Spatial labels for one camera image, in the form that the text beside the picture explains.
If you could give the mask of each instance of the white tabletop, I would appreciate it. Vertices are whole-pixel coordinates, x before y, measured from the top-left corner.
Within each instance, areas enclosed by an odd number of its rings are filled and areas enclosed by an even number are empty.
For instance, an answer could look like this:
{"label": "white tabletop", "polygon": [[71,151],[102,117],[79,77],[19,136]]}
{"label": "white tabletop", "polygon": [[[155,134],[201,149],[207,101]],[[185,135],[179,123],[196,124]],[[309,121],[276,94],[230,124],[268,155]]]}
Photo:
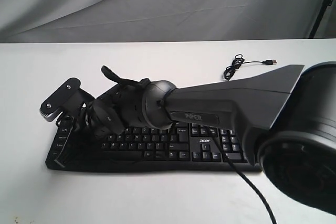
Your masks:
{"label": "white tabletop", "polygon": [[[84,174],[44,164],[56,126],[39,115],[39,107],[68,78],[79,78],[94,96],[113,85],[100,72],[102,65],[124,78],[187,87],[219,82],[236,54],[279,63],[243,66],[233,79],[336,60],[336,39],[0,44],[0,223],[270,223],[260,199],[234,173]],[[264,174],[248,177],[279,224],[336,223],[335,216],[282,194]]]}

